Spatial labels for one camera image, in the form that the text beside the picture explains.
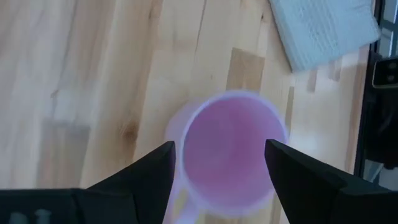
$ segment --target cup rim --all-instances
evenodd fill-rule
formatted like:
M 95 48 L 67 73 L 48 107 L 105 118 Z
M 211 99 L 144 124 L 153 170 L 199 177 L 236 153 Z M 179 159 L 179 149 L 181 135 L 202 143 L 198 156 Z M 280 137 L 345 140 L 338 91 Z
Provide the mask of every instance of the cup rim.
M 251 212 L 255 212 L 256 210 L 261 209 L 265 205 L 265 203 L 272 198 L 274 190 L 270 190 L 268 193 L 264 194 L 261 198 L 259 198 L 259 200 L 256 203 L 254 203 L 250 207 L 227 208 L 222 206 L 214 206 L 202 198 L 202 195 L 195 188 L 194 184 L 191 183 L 190 179 L 188 178 L 188 174 L 185 172 L 185 164 L 183 160 L 184 151 L 185 151 L 184 145 L 185 145 L 185 138 L 187 137 L 187 133 L 193 121 L 205 108 L 209 107 L 213 103 L 216 103 L 217 101 L 220 100 L 227 100 L 231 98 L 242 98 L 242 97 L 257 100 L 258 102 L 262 103 L 264 106 L 268 107 L 271 110 L 271 113 L 275 116 L 280 126 L 282 127 L 284 143 L 286 143 L 288 136 L 287 130 L 285 124 L 282 122 L 282 119 L 279 116 L 279 113 L 277 112 L 276 107 L 269 100 L 261 98 L 257 93 L 247 90 L 229 90 L 222 94 L 212 96 L 206 101 L 204 101 L 189 117 L 188 122 L 184 126 L 182 136 L 179 139 L 179 144 L 181 149 L 180 153 L 178 154 L 178 159 L 180 161 L 179 163 L 180 166 L 179 175 L 181 176 L 180 181 L 188 191 L 189 197 L 191 197 L 195 201 L 199 209 L 206 210 L 207 212 L 215 215 L 222 215 L 226 217 L 238 217 L 242 215 L 248 215 Z

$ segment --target plastic cup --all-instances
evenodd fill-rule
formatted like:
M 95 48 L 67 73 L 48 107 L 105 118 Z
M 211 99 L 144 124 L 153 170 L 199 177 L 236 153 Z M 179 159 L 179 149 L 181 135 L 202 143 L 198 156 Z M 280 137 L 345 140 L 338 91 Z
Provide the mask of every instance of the plastic cup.
M 176 223 L 191 224 L 201 212 L 233 218 L 262 208 L 274 193 L 265 143 L 286 143 L 287 131 L 272 103 L 234 90 L 188 102 L 170 120 L 165 138 L 175 141 L 177 173 L 164 223 L 172 222 L 175 198 L 186 188 Z

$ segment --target black device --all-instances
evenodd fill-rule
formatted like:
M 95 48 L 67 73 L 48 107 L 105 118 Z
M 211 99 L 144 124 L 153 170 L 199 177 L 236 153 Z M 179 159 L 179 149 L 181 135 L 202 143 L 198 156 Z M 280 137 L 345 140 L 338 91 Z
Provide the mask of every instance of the black device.
M 374 88 L 398 88 L 398 58 L 387 58 L 374 64 Z
M 88 189 L 0 190 L 0 223 L 162 223 L 174 165 L 167 142 Z

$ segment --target wooden table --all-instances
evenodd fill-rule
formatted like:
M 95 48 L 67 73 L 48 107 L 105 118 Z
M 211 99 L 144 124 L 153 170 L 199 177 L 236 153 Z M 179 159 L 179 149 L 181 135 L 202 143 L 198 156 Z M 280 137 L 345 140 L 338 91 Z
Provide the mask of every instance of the wooden table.
M 162 144 L 189 99 L 279 109 L 290 145 L 353 170 L 368 48 L 291 74 L 266 0 L 0 1 L 0 188 L 87 187 Z M 287 223 L 277 197 L 239 220 Z

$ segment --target cloth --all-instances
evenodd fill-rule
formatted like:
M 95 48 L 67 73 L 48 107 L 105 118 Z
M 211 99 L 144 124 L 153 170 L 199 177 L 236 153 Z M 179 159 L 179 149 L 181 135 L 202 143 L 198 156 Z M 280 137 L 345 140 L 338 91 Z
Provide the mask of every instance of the cloth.
M 371 0 L 270 0 L 293 72 L 313 69 L 376 41 Z

